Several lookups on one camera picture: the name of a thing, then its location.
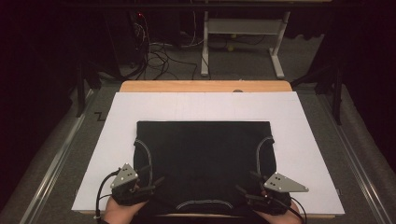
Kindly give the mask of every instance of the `hand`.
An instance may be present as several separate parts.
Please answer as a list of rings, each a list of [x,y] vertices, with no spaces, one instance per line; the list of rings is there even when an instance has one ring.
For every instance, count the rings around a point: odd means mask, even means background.
[[[297,205],[291,201],[291,209],[299,213]],[[263,212],[255,211],[259,216],[263,217],[270,224],[302,224],[299,217],[294,215],[290,210],[288,210],[284,215],[272,216]]]
[[[119,205],[113,197],[110,196],[107,201],[104,221],[111,224],[129,224],[147,202],[137,203],[131,206]]]

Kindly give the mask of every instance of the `black cable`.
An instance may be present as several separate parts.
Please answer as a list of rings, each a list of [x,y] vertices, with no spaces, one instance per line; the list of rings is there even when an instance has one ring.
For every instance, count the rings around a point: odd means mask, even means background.
[[[111,196],[111,194],[104,195],[104,196],[100,197],[99,200],[101,200],[101,199],[103,199],[105,197],[109,197],[109,196]]]
[[[194,75],[195,75],[195,71],[197,70],[198,64],[196,64],[196,63],[185,63],[185,62],[173,59],[166,53],[166,49],[165,48],[163,48],[163,53],[166,55],[166,57],[168,57],[168,59],[170,59],[171,61],[174,61],[175,63],[184,63],[184,64],[194,65],[194,70],[192,71],[192,75],[191,75],[191,80],[194,80]]]
[[[300,202],[299,201],[297,201],[295,198],[293,198],[293,197],[291,197],[295,202],[297,202],[297,204],[299,204],[300,205],[300,207],[303,209],[303,212],[304,212],[304,217],[305,217],[305,224],[308,224],[308,218],[306,217],[306,212],[305,212],[305,209],[303,208],[303,206],[300,204]]]
[[[306,222],[306,214],[305,214],[305,219],[298,213],[296,212],[294,209],[292,209],[290,206],[285,205],[284,203],[282,203],[280,200],[271,197],[271,200],[273,200],[273,202],[276,202],[277,204],[287,208],[289,211],[291,211],[294,215],[296,215],[304,224],[307,224]]]
[[[101,222],[100,210],[99,210],[99,201],[101,200],[100,194],[102,193],[103,185],[106,183],[106,181],[107,181],[111,176],[117,175],[119,172],[120,172],[120,168],[119,168],[117,171],[115,171],[115,172],[109,174],[108,176],[106,176],[105,179],[102,181],[102,184],[101,184],[100,187],[99,187],[98,194],[97,194],[97,196],[96,196],[96,210],[95,210],[95,216],[94,216],[94,218],[96,219],[97,223],[100,223],[100,222]]]

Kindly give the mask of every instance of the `wooden table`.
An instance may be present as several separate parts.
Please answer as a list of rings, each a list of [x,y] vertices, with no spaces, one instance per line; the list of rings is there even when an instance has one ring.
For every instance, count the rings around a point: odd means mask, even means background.
[[[92,189],[125,162],[133,165],[139,120],[268,120],[276,139],[277,171],[310,188],[308,193],[292,196],[310,217],[345,213],[298,96],[284,80],[124,82],[113,100],[72,210],[91,214],[97,193]],[[302,155],[303,160],[296,160]],[[110,193],[110,183],[106,182],[102,195]],[[102,200],[102,211],[105,205],[106,200]]]
[[[291,91],[289,82],[275,81],[125,81],[120,92],[270,92]]]

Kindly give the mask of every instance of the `white metal leg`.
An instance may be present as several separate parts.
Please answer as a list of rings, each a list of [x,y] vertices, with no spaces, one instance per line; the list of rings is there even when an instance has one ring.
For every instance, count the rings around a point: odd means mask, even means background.
[[[289,16],[290,16],[290,12],[285,12],[285,14],[283,15],[283,21],[279,26],[279,32],[277,34],[276,45],[274,48],[269,49],[269,52],[271,55],[271,60],[273,62],[274,69],[276,72],[276,77],[279,79],[284,79],[285,74],[283,74],[283,70],[280,65],[279,58],[277,57],[277,53],[279,52],[280,44],[282,43],[283,35],[285,34],[285,31],[286,31],[286,26],[288,25]]]
[[[204,46],[202,49],[202,60],[201,60],[201,76],[207,77],[209,74],[209,48],[207,47],[207,23],[208,23],[208,12],[205,12],[205,21],[204,21]]]

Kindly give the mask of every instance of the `black fabric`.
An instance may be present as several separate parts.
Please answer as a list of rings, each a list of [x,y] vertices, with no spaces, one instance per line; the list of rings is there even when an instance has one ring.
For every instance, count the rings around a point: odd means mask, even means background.
[[[271,175],[276,170],[273,143],[268,121],[138,121],[134,168],[151,158],[152,182],[165,177],[139,215],[252,216],[235,185],[260,194],[249,171]],[[145,187],[150,174],[140,179],[138,185]]]

